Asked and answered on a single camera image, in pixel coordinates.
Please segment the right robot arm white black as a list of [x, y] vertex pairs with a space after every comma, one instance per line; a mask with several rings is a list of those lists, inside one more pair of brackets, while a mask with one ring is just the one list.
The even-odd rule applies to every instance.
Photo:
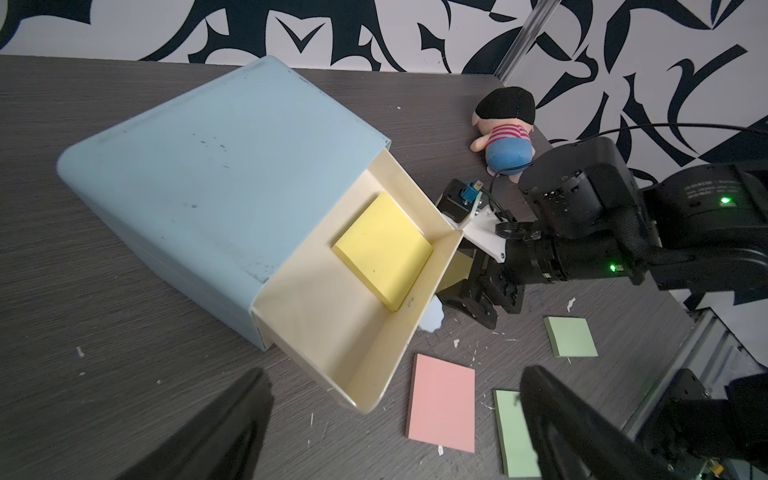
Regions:
[[[767, 287], [767, 169], [704, 164], [637, 184], [609, 132], [541, 155], [519, 180], [535, 214], [514, 218], [489, 187], [453, 180], [438, 210], [461, 229], [491, 217], [490, 236], [467, 235], [465, 279], [440, 294], [446, 305], [494, 329], [516, 314], [533, 284], [651, 277], [663, 291], [762, 292]], [[683, 479], [693, 461], [742, 460], [767, 467], [767, 377], [730, 380], [721, 399], [680, 370], [636, 438], [619, 432], [541, 366], [527, 367], [520, 396], [545, 479]]]

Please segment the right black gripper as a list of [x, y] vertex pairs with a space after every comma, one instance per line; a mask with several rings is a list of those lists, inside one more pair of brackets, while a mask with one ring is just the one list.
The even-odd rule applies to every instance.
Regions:
[[537, 222], [504, 222], [503, 260], [464, 241], [460, 251], [472, 254], [468, 277], [440, 292], [440, 301], [493, 330], [497, 309], [508, 314], [522, 310], [525, 287], [570, 280], [627, 277], [644, 281], [646, 265], [632, 256], [611, 231], [580, 239], [543, 232]]

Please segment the cream top drawer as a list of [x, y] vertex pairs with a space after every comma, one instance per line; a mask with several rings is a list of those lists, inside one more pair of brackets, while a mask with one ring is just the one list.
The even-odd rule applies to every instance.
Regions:
[[[381, 194], [389, 194], [434, 251], [396, 312], [331, 246]], [[463, 233], [437, 210], [388, 150], [280, 267], [251, 308], [255, 325], [341, 404], [361, 413], [381, 401]]]

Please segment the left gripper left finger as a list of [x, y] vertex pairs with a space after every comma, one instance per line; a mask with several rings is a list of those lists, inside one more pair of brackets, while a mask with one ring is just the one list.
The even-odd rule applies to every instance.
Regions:
[[121, 479], [251, 479], [274, 405], [271, 383], [252, 368]]

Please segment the yellow sticky note pad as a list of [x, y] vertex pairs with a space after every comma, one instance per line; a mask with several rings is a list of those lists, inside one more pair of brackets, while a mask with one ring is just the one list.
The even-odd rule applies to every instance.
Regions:
[[382, 193], [339, 237], [332, 251], [389, 311], [395, 312], [433, 246], [397, 202]]

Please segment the light blue drawer cabinet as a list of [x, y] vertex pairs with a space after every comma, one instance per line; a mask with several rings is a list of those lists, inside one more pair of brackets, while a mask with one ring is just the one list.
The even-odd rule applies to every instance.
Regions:
[[390, 140], [267, 56], [67, 148], [61, 180], [260, 349], [251, 307]]

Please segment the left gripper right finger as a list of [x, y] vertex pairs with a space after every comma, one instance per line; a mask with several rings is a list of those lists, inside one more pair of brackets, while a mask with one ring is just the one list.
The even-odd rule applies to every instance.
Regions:
[[523, 370], [520, 399], [543, 479], [676, 479], [542, 366]]

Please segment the pink sticky note pad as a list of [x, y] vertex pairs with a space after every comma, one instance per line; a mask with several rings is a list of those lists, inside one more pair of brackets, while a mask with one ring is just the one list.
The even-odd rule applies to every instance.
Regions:
[[413, 362], [406, 437], [473, 453], [475, 386], [473, 369], [417, 354]]

